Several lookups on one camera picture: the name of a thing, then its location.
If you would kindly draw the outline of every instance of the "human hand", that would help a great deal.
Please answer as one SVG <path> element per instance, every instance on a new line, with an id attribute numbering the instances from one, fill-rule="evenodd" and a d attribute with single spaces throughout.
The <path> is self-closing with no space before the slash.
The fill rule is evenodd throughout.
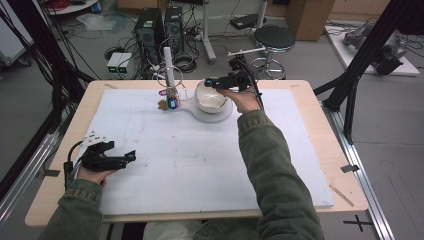
<path id="1" fill-rule="evenodd" d="M 106 185 L 106 177 L 115 172 L 116 170 L 93 172 L 83 166 L 80 166 L 78 169 L 77 179 L 88 180 L 104 187 Z"/>
<path id="2" fill-rule="evenodd" d="M 224 89 L 216 89 L 216 91 L 233 100 L 237 106 L 237 111 L 241 114 L 261 109 L 252 87 L 243 92 L 234 92 Z"/>

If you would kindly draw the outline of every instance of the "plastic bag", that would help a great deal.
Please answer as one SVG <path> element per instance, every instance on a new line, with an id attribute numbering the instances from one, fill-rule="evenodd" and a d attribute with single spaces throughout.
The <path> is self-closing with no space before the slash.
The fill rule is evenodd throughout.
<path id="1" fill-rule="evenodd" d="M 116 24 L 116 21 L 106 21 L 103 16 L 86 13 L 77 17 L 77 20 L 85 25 L 87 31 L 110 31 Z"/>

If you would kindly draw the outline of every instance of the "green sleeve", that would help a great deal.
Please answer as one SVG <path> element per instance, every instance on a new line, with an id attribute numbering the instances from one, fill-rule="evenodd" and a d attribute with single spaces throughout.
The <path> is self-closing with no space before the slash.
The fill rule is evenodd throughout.
<path id="1" fill-rule="evenodd" d="M 239 146 L 263 217 L 261 239 L 323 239 L 309 190 L 291 164 L 282 132 L 263 111 L 238 119 Z"/>
<path id="2" fill-rule="evenodd" d="M 58 208 L 38 239 L 98 240 L 102 213 L 102 187 L 87 180 L 75 180 L 59 200 Z"/>

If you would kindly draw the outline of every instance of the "computer tower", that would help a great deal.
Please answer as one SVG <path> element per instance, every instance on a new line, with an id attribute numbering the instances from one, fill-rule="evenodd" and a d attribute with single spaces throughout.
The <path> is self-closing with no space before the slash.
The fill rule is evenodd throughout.
<path id="1" fill-rule="evenodd" d="M 140 51 L 152 63 L 160 63 L 160 47 L 164 47 L 165 32 L 159 8 L 143 8 L 134 27 Z"/>
<path id="2" fill-rule="evenodd" d="M 166 8 L 164 25 L 166 38 L 168 38 L 167 45 L 172 53 L 184 52 L 182 7 Z"/>

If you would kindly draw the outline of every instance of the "black stool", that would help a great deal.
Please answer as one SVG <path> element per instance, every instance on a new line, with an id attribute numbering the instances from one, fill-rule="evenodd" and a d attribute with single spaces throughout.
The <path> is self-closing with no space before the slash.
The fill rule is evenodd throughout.
<path id="1" fill-rule="evenodd" d="M 250 62 L 255 70 L 256 79 L 286 79 L 284 67 L 272 59 L 275 52 L 290 51 L 296 42 L 294 34 L 288 28 L 278 26 L 263 26 L 253 35 L 258 46 L 264 47 L 266 57 L 256 58 Z"/>

